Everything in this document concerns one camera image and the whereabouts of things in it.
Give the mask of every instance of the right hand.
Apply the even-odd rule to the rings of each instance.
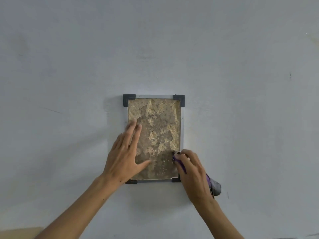
[[[183,171],[181,165],[175,161],[181,177],[181,183],[189,200],[195,206],[211,201],[213,197],[206,180],[206,172],[197,154],[191,150],[183,149],[180,154],[175,154],[174,156],[181,160],[186,168],[187,174]]]

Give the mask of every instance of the wall surface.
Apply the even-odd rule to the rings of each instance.
[[[0,230],[98,176],[123,93],[185,94],[185,147],[247,238],[319,232],[319,0],[0,0]],[[209,238],[181,184],[122,186],[82,238]]]

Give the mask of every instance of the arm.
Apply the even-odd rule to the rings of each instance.
[[[180,164],[175,162],[186,193],[213,237],[215,239],[244,239],[212,197],[206,180],[205,169],[197,154],[184,149],[180,154],[175,154],[175,157],[180,159],[186,168],[187,174],[184,173]]]
[[[136,146],[141,129],[141,125],[136,125],[136,121],[128,124],[125,132],[120,134],[113,144],[103,173],[73,205],[35,239],[76,239],[81,236],[86,226],[116,189],[149,165],[149,160],[141,164],[135,163]]]

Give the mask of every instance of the left hand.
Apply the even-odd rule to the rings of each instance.
[[[141,164],[135,163],[136,148],[141,130],[142,126],[136,124],[136,120],[131,121],[126,126],[125,132],[121,133],[114,142],[102,173],[102,176],[112,181],[113,185],[124,184],[150,164],[150,160]]]

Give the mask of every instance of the sawdust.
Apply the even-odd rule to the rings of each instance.
[[[181,108],[180,101],[172,99],[129,100],[129,120],[142,125],[138,142],[136,163],[147,159],[152,164],[134,179],[165,179],[177,177],[171,162],[171,152],[180,150]]]

